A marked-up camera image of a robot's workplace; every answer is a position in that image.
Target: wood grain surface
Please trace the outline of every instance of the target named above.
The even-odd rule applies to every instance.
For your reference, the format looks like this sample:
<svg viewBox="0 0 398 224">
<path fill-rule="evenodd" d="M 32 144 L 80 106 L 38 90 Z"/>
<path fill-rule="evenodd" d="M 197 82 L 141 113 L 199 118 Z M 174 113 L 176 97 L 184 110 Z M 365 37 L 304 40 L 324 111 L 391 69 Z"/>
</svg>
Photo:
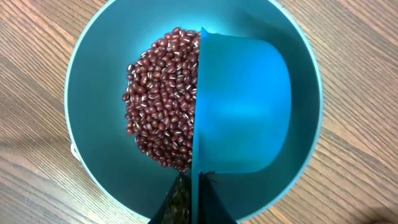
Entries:
<svg viewBox="0 0 398 224">
<path fill-rule="evenodd" d="M 63 84 L 105 0 L 0 0 L 0 223 L 144 223 L 70 154 Z M 300 180 L 245 223 L 398 223 L 398 0 L 281 0 L 315 49 L 325 110 Z"/>
</svg>

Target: teal bowl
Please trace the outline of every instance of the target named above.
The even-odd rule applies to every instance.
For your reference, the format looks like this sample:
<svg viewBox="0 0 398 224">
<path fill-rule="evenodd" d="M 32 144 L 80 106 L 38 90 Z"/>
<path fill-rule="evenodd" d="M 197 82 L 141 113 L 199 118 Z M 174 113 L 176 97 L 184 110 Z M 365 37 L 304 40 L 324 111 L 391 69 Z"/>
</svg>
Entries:
<svg viewBox="0 0 398 224">
<path fill-rule="evenodd" d="M 250 174 L 216 174 L 215 190 L 237 221 L 280 199 L 308 164 L 321 128 L 322 83 L 304 33 L 276 1 L 110 0 L 92 18 L 73 50 L 65 80 L 65 116 L 72 144 L 98 187 L 122 207 L 151 218 L 178 175 L 163 169 L 126 134 L 126 66 L 164 33 L 185 29 L 265 40 L 290 74 L 292 112 L 273 162 Z"/>
</svg>

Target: adzuki bean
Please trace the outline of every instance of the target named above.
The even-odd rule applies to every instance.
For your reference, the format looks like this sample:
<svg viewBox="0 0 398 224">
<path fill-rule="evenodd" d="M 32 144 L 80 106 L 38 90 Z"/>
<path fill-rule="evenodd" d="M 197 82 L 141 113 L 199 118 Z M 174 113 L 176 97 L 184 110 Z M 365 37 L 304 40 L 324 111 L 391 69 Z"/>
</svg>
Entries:
<svg viewBox="0 0 398 224">
<path fill-rule="evenodd" d="M 166 33 L 127 66 L 126 132 L 138 149 L 162 167 L 192 165 L 200 32 Z"/>
</svg>

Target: bowl rim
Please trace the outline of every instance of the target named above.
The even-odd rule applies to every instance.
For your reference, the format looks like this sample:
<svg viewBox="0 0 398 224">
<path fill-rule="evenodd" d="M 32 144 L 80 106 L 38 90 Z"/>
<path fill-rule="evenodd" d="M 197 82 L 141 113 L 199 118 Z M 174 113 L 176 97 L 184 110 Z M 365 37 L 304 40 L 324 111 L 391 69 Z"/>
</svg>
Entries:
<svg viewBox="0 0 398 224">
<path fill-rule="evenodd" d="M 94 16 L 90 19 L 90 21 L 87 23 L 86 27 L 83 29 L 83 31 L 81 32 L 74 48 L 73 48 L 73 52 L 70 56 L 70 60 L 68 63 L 68 68 L 67 68 L 67 75 L 65 77 L 65 87 L 64 87 L 64 93 L 63 93 L 63 105 L 64 105 L 64 110 L 65 110 L 65 119 L 66 119 L 66 123 L 67 123 L 67 128 L 68 128 L 68 133 L 69 133 L 69 137 L 70 140 L 72 142 L 72 144 L 74 145 L 75 149 L 76 149 L 76 153 L 78 154 L 78 157 L 80 158 L 80 162 L 83 166 L 83 168 L 86 170 L 86 172 L 88 173 L 88 175 L 91 177 L 91 179 L 94 181 L 94 183 L 97 185 L 97 187 L 104 192 L 104 194 L 111 198 L 114 202 L 116 202 L 116 204 L 118 204 L 120 207 L 132 212 L 134 215 L 148 221 L 149 218 L 145 217 L 137 212 L 135 212 L 134 210 L 131 210 L 130 208 L 128 208 L 127 206 L 125 206 L 123 203 L 119 202 L 119 200 L 117 200 L 116 198 L 114 198 L 94 177 L 94 175 L 90 172 L 90 170 L 87 168 L 84 160 L 81 158 L 80 152 L 75 144 L 75 139 L 73 137 L 73 132 L 72 129 L 70 127 L 70 120 L 69 120 L 69 113 L 68 113 L 68 86 L 69 86 L 69 76 L 72 70 L 72 66 L 73 66 L 73 62 L 75 60 L 75 56 L 76 53 L 78 51 L 78 48 L 82 42 L 82 40 L 84 39 L 86 33 L 88 32 L 88 30 L 90 29 L 90 27 L 93 25 L 93 23 L 96 21 L 96 19 L 101 15 L 102 12 L 104 12 L 108 7 L 110 7 L 110 5 L 112 5 L 114 2 L 116 2 L 117 0 L 109 0 L 108 2 L 106 2 L 95 14 Z M 269 1 L 271 2 L 281 13 L 283 13 L 283 15 L 289 20 L 289 22 L 294 26 L 295 30 L 298 32 L 299 36 L 301 37 L 301 39 L 303 40 L 307 51 L 310 54 L 311 60 L 312 60 L 312 65 L 313 68 L 315 70 L 316 76 L 317 76 L 317 82 L 318 82 L 318 91 L 319 91 L 319 114 L 318 114 L 318 124 L 317 124 L 317 130 L 315 131 L 315 135 L 313 137 L 313 142 L 311 144 L 311 148 L 308 152 L 307 158 L 304 160 L 301 168 L 297 171 L 296 175 L 294 176 L 294 178 L 290 181 L 290 183 L 283 189 L 283 191 L 281 191 L 278 196 L 276 196 L 273 200 L 271 200 L 270 202 L 268 202 L 267 204 L 265 204 L 263 207 L 259 208 L 257 211 L 252 212 L 250 215 L 247 215 L 245 217 L 240 218 L 239 220 L 237 220 L 238 223 L 243 222 L 245 220 L 248 220 L 250 218 L 255 217 L 256 215 L 262 213 L 265 209 L 271 207 L 273 204 L 275 204 L 279 199 L 281 199 L 293 186 L 294 184 L 298 181 L 298 179 L 300 178 L 300 176 L 302 175 L 302 173 L 304 172 L 306 166 L 308 165 L 308 163 L 310 162 L 310 159 L 312 158 L 312 155 L 315 151 L 315 146 L 317 145 L 318 142 L 318 138 L 320 135 L 320 131 L 322 128 L 322 119 L 323 119 L 323 88 L 322 88 L 322 78 L 321 78 L 321 74 L 320 74 L 320 70 L 319 70 L 319 66 L 318 66 L 318 62 L 317 62 L 317 58 L 315 56 L 315 53 L 312 49 L 312 46 L 310 44 L 310 42 L 307 39 L 307 36 L 304 34 L 303 30 L 301 29 L 301 27 L 297 24 L 296 20 L 293 18 L 293 16 L 287 12 L 287 10 L 284 8 L 284 6 L 282 6 L 279 2 L 277 2 L 276 0 L 265 0 L 265 1 Z"/>
</svg>

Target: dark object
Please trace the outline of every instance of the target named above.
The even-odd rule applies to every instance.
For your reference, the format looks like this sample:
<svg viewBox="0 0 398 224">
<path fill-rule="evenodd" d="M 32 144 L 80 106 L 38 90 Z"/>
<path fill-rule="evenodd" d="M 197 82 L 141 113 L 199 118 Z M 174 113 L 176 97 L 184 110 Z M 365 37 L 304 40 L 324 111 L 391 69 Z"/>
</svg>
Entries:
<svg viewBox="0 0 398 224">
<path fill-rule="evenodd" d="M 127 66 L 128 135 L 162 167 L 192 165 L 200 34 L 176 27 Z"/>
<path fill-rule="evenodd" d="M 220 202 L 209 174 L 200 174 L 199 178 L 199 224 L 237 224 L 224 205 Z"/>
<path fill-rule="evenodd" d="M 148 224 L 191 223 L 191 179 L 180 173 L 166 199 Z"/>
</svg>

